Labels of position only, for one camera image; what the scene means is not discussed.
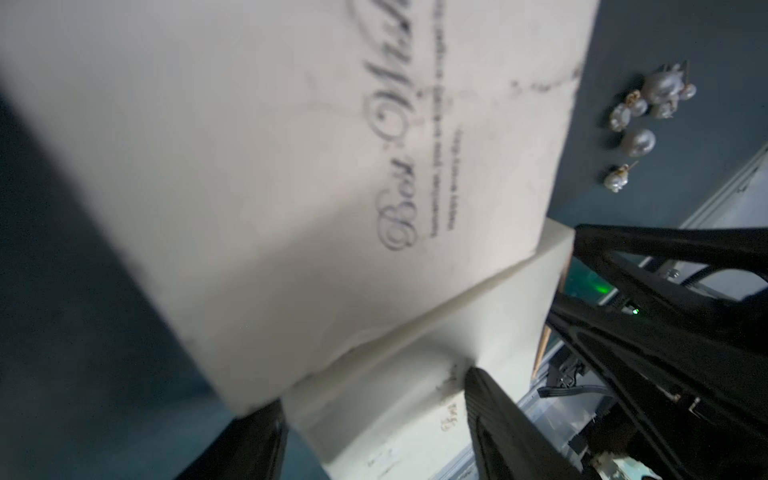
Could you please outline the cream jewelry box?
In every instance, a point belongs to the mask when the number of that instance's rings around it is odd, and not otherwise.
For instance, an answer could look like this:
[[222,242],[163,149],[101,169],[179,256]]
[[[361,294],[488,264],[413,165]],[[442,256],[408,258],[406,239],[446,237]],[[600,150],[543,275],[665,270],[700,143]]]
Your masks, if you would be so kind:
[[594,1],[5,1],[1,87],[243,415],[531,257]]
[[283,398],[288,423],[333,479],[432,479],[470,445],[464,376],[487,371],[510,398],[531,387],[545,319],[574,232],[547,220],[537,251],[363,345]]

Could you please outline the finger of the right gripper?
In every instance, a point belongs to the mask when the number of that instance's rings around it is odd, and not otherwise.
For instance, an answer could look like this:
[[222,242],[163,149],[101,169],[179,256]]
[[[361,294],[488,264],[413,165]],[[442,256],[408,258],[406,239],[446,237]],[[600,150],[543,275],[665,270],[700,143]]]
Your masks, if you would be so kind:
[[766,478],[765,354],[563,294],[547,321],[614,393],[672,478]]
[[767,274],[765,228],[676,230],[579,225],[574,255],[643,313],[662,318],[752,318],[767,313],[765,289],[739,302],[699,295],[629,261],[628,254]]

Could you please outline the pearl stud earring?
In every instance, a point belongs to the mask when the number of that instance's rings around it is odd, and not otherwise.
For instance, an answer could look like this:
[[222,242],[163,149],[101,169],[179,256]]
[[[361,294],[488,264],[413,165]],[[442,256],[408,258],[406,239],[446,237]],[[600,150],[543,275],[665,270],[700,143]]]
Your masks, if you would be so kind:
[[631,158],[640,158],[649,154],[656,142],[656,135],[649,129],[627,130],[620,142],[620,149]]
[[623,164],[611,170],[603,180],[603,186],[612,193],[620,192],[629,181],[629,172],[636,165],[636,162],[632,164]]

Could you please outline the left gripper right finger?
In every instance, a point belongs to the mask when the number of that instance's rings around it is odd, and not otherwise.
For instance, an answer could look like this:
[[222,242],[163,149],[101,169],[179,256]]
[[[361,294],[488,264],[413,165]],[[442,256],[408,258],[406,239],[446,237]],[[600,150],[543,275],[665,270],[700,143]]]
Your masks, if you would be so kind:
[[580,479],[488,372],[471,367],[464,398],[481,479]]

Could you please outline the pearl flower earrings pair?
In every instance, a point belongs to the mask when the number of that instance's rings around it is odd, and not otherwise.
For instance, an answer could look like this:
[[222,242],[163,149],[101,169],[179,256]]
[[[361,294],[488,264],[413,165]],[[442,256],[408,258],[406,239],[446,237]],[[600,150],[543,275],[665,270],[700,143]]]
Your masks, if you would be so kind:
[[639,89],[624,96],[608,115],[607,126],[613,132],[623,132],[633,119],[642,116],[671,119],[679,104],[696,94],[697,86],[690,80],[689,61],[665,64],[645,76]]

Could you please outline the cream jewelry box front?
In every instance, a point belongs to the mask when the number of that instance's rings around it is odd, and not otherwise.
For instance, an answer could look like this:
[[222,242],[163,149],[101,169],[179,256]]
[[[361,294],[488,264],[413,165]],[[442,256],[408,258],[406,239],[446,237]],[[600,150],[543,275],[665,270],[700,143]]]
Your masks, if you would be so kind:
[[470,445],[464,376],[487,371],[510,398],[531,387],[545,319],[574,232],[547,220],[537,251],[363,345],[283,398],[288,423],[333,479],[432,479]]

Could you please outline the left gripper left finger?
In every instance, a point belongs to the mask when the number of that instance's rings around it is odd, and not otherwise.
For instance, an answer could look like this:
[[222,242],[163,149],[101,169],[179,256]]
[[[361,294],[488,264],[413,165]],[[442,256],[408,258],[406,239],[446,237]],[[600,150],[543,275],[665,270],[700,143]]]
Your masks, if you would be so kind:
[[279,400],[235,419],[177,479],[279,479],[288,425]]

